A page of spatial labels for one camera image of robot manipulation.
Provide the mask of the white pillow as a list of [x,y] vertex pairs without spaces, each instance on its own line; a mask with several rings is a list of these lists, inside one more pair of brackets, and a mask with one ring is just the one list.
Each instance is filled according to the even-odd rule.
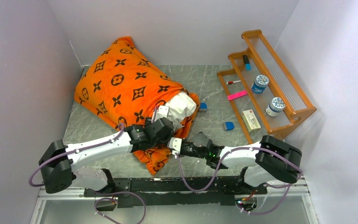
[[196,110],[195,101],[183,91],[176,94],[164,106],[168,107],[167,118],[172,122],[175,131],[183,128],[181,122]]

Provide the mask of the orange patterned pillowcase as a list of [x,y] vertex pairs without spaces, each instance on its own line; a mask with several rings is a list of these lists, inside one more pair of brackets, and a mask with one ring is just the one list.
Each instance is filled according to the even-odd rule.
[[74,100],[114,129],[144,125],[154,110],[181,91],[196,103],[195,112],[181,122],[174,137],[186,138],[200,107],[197,94],[173,81],[153,65],[130,36],[117,38],[82,75]]

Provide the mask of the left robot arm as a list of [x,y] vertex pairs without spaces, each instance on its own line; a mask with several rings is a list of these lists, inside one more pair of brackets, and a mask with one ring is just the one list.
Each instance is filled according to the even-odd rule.
[[180,152],[182,140],[175,138],[173,133],[172,122],[163,117],[144,126],[123,126],[118,133],[83,143],[65,145],[62,140],[54,141],[39,161],[42,186],[48,194],[78,187],[109,196],[116,188],[111,172],[108,169],[88,169],[88,164],[115,155],[145,151],[157,145]]

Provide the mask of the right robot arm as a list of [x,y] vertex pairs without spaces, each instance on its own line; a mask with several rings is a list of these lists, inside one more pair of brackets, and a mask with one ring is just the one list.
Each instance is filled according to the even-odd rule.
[[191,140],[171,138],[168,146],[176,159],[180,156],[204,159],[216,172],[242,166],[237,186],[244,194],[273,180],[294,184],[303,174],[300,168],[302,152],[271,135],[264,135],[250,145],[229,147],[214,144],[200,132]]

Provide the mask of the blue grey eraser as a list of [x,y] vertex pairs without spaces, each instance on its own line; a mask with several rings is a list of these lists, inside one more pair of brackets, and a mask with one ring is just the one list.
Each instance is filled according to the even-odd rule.
[[231,131],[234,130],[235,126],[233,122],[224,122],[222,124],[224,131]]

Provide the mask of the small cardboard box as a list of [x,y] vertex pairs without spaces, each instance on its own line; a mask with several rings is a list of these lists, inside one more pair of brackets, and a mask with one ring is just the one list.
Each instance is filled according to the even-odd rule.
[[261,129],[261,125],[253,110],[242,111],[241,116],[249,132]]

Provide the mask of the pink flat strip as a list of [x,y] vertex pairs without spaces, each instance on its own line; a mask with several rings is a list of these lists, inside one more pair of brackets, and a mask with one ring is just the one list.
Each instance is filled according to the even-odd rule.
[[231,101],[231,100],[235,100],[235,99],[238,99],[240,97],[246,96],[247,94],[248,94],[248,92],[246,90],[243,90],[243,91],[239,91],[237,93],[228,95],[227,99],[229,101]]

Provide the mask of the red white marker pen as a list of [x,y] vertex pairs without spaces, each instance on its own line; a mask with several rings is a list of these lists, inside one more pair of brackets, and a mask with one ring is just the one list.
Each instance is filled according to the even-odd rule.
[[241,80],[235,80],[235,81],[226,82],[227,85],[236,84],[236,83],[241,83]]

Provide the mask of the wooden tiered shelf rack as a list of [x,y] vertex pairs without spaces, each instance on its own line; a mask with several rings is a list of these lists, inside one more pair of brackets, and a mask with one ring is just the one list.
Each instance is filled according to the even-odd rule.
[[232,68],[217,77],[227,96],[231,92],[224,77],[239,78],[267,134],[283,140],[317,109],[261,30],[245,31],[241,37],[247,49],[229,54]]

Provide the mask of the blue jar near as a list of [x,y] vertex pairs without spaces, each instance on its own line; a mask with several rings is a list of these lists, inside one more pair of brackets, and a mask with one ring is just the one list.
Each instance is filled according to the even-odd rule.
[[253,93],[262,94],[269,84],[269,78],[265,75],[258,75],[252,84],[251,90]]

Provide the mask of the blue jar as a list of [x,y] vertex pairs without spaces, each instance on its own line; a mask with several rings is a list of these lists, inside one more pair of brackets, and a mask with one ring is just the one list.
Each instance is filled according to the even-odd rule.
[[266,113],[271,117],[277,117],[285,108],[284,101],[280,97],[275,97],[267,105]]
[[265,75],[258,75],[252,84],[251,90],[253,93],[262,94],[269,84],[269,78]]

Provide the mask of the blue jar far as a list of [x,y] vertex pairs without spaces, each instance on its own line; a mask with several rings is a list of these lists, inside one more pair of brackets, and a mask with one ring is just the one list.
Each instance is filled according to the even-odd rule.
[[284,101],[280,97],[275,97],[267,105],[266,113],[271,117],[277,117],[285,108]]

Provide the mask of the blue black highlighter marker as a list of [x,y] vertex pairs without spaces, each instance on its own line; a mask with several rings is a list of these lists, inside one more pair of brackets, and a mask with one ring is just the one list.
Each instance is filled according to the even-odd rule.
[[245,65],[245,69],[246,70],[251,70],[251,64],[250,64],[249,57],[247,55],[243,55],[242,58],[243,58],[243,62],[244,62],[244,65]]

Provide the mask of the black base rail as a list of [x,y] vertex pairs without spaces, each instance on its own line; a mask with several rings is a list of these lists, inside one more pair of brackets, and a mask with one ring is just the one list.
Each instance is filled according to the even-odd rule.
[[114,186],[106,190],[85,189],[85,197],[113,196],[116,193],[117,208],[131,208],[142,204],[177,205],[217,203],[231,206],[246,198],[267,194],[263,185],[249,187],[238,176],[217,176],[205,191],[194,193],[189,190],[180,177],[163,178],[115,178]]

